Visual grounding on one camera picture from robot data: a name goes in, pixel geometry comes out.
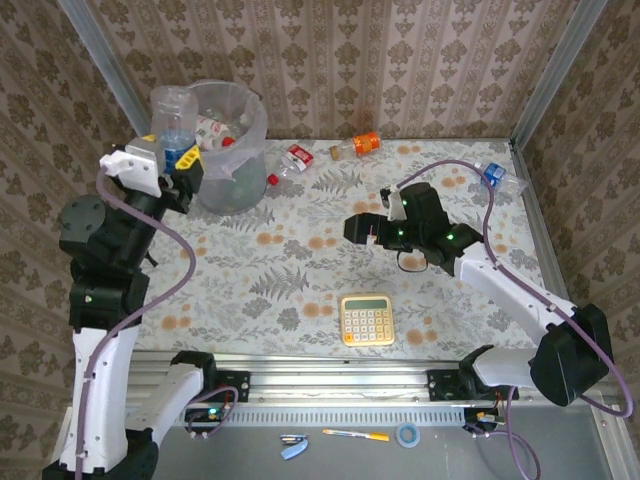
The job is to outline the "white label bottle red print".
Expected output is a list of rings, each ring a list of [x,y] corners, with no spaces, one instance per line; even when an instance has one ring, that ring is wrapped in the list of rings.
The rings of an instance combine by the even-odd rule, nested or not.
[[[209,152],[235,143],[235,137],[226,124],[202,115],[198,116],[195,138],[200,149]]]

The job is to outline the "clear bottle orange label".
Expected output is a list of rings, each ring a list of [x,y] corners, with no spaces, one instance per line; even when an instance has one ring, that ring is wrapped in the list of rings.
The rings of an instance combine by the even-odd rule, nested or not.
[[[381,146],[379,135],[373,131],[357,135],[331,146],[329,153],[334,161],[351,160],[368,155]]]

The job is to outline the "clear bottle red white label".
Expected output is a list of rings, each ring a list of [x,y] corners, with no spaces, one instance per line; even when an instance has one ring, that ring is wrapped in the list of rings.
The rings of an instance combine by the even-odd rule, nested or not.
[[[278,185],[286,178],[292,178],[305,172],[312,164],[314,156],[299,146],[291,145],[280,157],[273,173],[267,176],[267,184]]]

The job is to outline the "grey waste bin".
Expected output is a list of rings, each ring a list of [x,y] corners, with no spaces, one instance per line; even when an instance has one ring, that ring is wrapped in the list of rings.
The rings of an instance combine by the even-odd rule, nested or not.
[[[264,152],[249,157],[230,179],[204,179],[197,195],[207,211],[222,216],[243,213],[255,207],[267,188]]]

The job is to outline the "translucent plastic bin liner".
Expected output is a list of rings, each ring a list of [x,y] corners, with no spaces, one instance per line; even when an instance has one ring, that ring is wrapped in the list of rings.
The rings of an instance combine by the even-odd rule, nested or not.
[[[247,87],[220,80],[200,80],[189,86],[198,99],[198,116],[226,124],[235,137],[230,147],[201,150],[205,179],[230,179],[249,157],[266,146],[267,114],[258,95]]]

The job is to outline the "gold desk calculator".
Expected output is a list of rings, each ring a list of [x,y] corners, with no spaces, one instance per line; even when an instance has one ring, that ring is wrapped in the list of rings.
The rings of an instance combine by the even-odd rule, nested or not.
[[[395,341],[392,303],[385,294],[345,295],[339,303],[340,337],[348,347],[390,346]]]

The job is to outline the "small black controller board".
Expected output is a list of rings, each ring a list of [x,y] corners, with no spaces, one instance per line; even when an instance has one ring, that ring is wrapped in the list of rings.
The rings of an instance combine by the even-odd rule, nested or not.
[[[224,423],[226,411],[221,407],[207,407],[187,410],[185,429],[192,438],[211,437]]]
[[[471,434],[485,435],[493,432],[498,424],[492,421],[493,413],[483,409],[465,408],[463,429]]]

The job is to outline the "orange white pen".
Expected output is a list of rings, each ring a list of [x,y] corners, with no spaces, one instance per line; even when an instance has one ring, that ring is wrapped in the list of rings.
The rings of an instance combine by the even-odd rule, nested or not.
[[[388,434],[380,432],[357,432],[338,429],[323,429],[322,433],[329,436],[344,437],[344,438],[357,438],[366,439],[380,442],[389,442],[390,437]]]

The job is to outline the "blue tape roll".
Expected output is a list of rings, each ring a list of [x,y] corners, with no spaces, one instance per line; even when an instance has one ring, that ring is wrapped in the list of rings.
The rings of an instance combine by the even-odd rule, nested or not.
[[[406,449],[415,448],[421,440],[420,431],[413,423],[399,425],[396,428],[395,435],[397,443]]]

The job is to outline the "blue stapler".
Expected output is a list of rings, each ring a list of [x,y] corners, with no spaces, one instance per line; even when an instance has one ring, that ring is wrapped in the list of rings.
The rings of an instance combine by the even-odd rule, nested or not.
[[[309,437],[307,434],[282,434],[279,439],[284,447],[281,451],[281,457],[285,460],[291,460],[304,453],[309,446]]]

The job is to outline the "aluminium frame post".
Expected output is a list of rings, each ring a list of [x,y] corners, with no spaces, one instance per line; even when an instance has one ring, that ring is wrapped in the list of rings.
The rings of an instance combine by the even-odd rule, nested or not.
[[[576,61],[608,0],[579,0],[510,137],[523,150]]]
[[[58,0],[58,3],[114,94],[132,128],[138,135],[149,133],[151,119],[146,104],[135,93],[134,85],[128,79],[122,63],[117,58],[115,49],[99,25],[97,16],[91,11],[85,0]]]

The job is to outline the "aluminium table side rail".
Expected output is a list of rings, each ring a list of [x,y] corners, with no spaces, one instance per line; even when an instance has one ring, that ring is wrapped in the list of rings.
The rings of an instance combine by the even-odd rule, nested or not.
[[[545,287],[557,296],[568,300],[569,293],[552,245],[551,237],[541,210],[536,192],[533,188],[533,180],[527,169],[526,162],[518,145],[509,141],[511,157],[515,172],[519,178],[527,183],[522,198],[528,215],[530,230],[536,248],[541,275]]]

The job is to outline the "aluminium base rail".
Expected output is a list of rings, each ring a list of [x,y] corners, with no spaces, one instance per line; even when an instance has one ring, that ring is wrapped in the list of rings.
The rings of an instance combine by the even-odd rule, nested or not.
[[[193,398],[203,388],[204,376],[214,376],[218,370],[251,373],[248,401],[240,402],[246,406],[435,403],[483,407],[494,402],[429,399],[426,372],[458,369],[455,362],[135,351],[130,358],[124,354],[104,354],[97,367],[109,373],[110,378],[105,387],[91,387],[90,394],[102,402],[112,400],[116,405],[129,407],[141,405],[158,393],[162,384],[169,385],[171,397],[176,397],[178,387],[184,387]]]

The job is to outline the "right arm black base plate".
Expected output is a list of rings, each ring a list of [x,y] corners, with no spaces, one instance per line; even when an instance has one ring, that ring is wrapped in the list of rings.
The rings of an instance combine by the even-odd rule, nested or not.
[[[427,387],[431,401],[506,399],[510,387],[487,386],[476,375],[459,369],[428,370]]]

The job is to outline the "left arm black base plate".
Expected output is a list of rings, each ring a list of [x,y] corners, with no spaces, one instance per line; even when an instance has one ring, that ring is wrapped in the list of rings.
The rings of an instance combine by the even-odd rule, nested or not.
[[[214,376],[206,374],[203,388],[190,399],[189,403],[233,402],[235,394],[231,390],[211,395],[211,392],[223,387],[234,387],[239,394],[238,402],[247,402],[251,387],[251,373],[241,370],[218,370]]]

